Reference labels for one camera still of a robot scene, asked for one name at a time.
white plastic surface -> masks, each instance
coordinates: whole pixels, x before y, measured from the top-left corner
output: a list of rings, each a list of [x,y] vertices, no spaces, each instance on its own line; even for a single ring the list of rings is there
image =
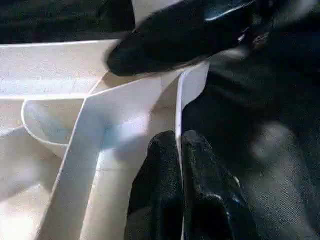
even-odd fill
[[[150,140],[181,126],[177,104],[202,92],[207,73],[203,63],[183,77],[167,73],[86,99],[37,239],[123,239],[131,186]]]
[[[61,161],[23,127],[0,136],[0,239],[33,240]]]
[[[0,45],[0,97],[85,94],[115,40]]]
[[[0,136],[23,125],[21,107],[23,100],[0,99]]]
[[[26,100],[21,118],[27,132],[61,159],[67,150],[83,99]]]

black fabric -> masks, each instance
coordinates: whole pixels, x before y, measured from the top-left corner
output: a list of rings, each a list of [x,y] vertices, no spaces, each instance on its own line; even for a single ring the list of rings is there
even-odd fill
[[[0,44],[118,39],[134,28],[130,0],[0,2]]]
[[[204,135],[239,179],[261,239],[318,240],[319,73],[274,55],[266,49],[215,65],[204,92],[184,109],[182,131]]]
[[[258,240],[238,181],[195,131],[182,137],[185,240]]]
[[[156,135],[132,184],[126,240],[179,240],[183,224],[182,176],[175,133]]]

dark background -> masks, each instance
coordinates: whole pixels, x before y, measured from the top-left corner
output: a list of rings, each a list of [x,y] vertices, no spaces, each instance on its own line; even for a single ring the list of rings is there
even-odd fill
[[[0,1],[0,44],[115,39],[134,28],[131,0]]]

white plastic tray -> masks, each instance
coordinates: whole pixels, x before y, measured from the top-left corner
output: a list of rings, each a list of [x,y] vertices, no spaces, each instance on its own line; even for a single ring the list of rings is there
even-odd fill
[[[0,70],[1,240],[122,239],[131,185],[150,140],[174,130],[180,150],[182,110],[203,91],[208,64],[119,78],[102,70],[112,44],[0,47],[21,53],[25,66],[9,61],[8,72]],[[54,67],[49,60],[27,63],[46,54]],[[32,90],[38,83],[39,91]],[[24,91],[15,89],[20,84]]]

